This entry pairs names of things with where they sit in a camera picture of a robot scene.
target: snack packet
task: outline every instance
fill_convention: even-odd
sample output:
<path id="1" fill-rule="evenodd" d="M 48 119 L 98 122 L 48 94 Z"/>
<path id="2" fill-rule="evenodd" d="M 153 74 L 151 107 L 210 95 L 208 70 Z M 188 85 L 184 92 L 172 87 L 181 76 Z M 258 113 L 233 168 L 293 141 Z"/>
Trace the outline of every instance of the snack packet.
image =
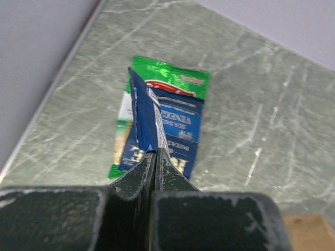
<path id="1" fill-rule="evenodd" d="M 134 57 L 131 68 L 157 96 L 171 161 L 189 179 L 196 157 L 209 73 L 180 69 L 141 56 Z M 109 173 L 110 178 L 118 177 L 131 169 L 145 152 L 138 145 L 136 127 L 132 124 L 130 90 L 128 83 L 118 114 L 114 164 Z M 146 107 L 138 107 L 138 111 L 139 109 L 146 113 Z"/>

